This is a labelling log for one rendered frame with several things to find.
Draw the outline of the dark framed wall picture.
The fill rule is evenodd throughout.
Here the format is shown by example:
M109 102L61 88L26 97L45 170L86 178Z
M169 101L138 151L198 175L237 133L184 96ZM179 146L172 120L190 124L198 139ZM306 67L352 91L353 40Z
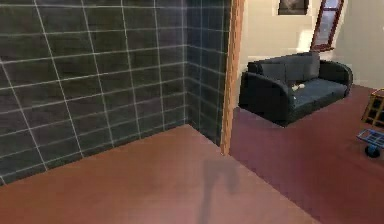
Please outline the dark framed wall picture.
M280 0L279 15L306 15L309 0Z

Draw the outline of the grey sofa cushion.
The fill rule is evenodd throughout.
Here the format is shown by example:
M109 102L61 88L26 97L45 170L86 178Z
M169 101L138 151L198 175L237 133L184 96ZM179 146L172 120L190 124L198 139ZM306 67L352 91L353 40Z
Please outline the grey sofa cushion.
M293 85L319 76L320 56L316 52L304 52L270 58L261 61L259 68L264 76Z

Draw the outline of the red framed window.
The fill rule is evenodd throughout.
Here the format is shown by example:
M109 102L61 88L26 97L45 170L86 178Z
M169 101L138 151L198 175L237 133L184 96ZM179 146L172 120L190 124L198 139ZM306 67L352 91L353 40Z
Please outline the red framed window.
M343 5L344 0L321 0L310 45L311 51L325 52L333 49L333 38Z

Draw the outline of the dark grey sofa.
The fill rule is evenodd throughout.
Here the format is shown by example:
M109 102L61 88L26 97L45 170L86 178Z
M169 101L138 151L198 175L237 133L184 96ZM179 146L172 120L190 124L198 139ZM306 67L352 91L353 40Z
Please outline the dark grey sofa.
M348 66L320 58L319 76L294 83L305 88L293 91L293 85L262 74L263 60L249 62L242 73L239 107L282 127L347 97L353 83Z

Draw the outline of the blue wheeled cart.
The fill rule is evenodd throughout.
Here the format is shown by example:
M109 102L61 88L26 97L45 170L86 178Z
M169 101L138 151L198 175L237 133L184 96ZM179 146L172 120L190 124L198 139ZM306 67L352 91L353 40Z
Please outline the blue wheeled cart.
M378 158L384 149L384 133L373 129L363 129L357 138L367 144L365 154L370 158Z

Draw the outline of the yellow wooden shelf unit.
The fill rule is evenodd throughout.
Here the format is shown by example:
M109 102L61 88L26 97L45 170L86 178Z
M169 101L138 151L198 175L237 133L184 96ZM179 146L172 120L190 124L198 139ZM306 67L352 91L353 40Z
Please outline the yellow wooden shelf unit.
M370 94L362 121L384 129L384 88L377 89Z

